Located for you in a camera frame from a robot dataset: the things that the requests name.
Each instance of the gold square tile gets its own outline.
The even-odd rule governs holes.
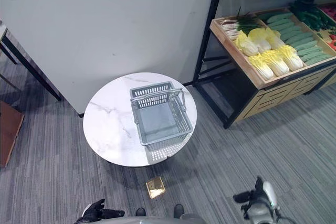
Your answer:
[[[149,193],[149,197],[154,199],[160,194],[163,194],[166,189],[164,188],[161,177],[156,177],[146,182],[146,187]]]

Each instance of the white marble tabletop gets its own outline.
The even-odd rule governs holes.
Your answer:
[[[140,143],[131,108],[130,89],[170,81],[182,88],[186,113],[193,130],[197,120],[196,104],[189,91],[178,81],[158,73],[133,73],[117,78],[102,87],[89,102],[83,120],[86,140],[91,148],[107,161],[123,166],[147,166],[159,163],[177,153],[190,139],[150,152]]]

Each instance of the gray carpet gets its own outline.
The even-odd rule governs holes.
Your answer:
[[[145,207],[172,216],[175,204],[208,223],[248,223],[232,195],[269,180],[282,213],[298,223],[336,223],[336,85],[301,96],[223,129],[199,93],[195,132],[174,157],[154,166],[109,164],[86,143],[82,119],[57,102],[23,66],[0,56],[0,99],[25,113],[8,166],[0,170],[0,223],[73,223],[100,198],[126,216]],[[148,197],[162,176],[166,192]]]

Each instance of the gray plastic basket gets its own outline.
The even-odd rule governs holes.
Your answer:
[[[192,132],[182,88],[175,89],[171,82],[163,82],[130,92],[140,142],[149,151],[181,143]]]

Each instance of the wooden drawer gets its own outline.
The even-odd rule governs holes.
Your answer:
[[[265,93],[244,118],[278,105],[292,91],[292,89],[298,85],[299,82],[300,81],[292,82],[282,88]]]
[[[288,101],[294,97],[304,94],[316,86],[324,77],[326,77],[334,68],[320,71],[300,81],[300,83],[286,96],[281,102]]]
[[[270,90],[260,90],[244,108],[235,122],[308,92],[334,69],[335,66],[330,66]]]
[[[239,115],[236,121],[245,119],[251,115],[257,114],[261,111],[272,108],[273,106],[278,105],[284,97],[300,82],[292,81],[290,83],[286,83],[279,88],[274,88],[272,90],[262,90],[260,91],[247,105],[245,110]]]

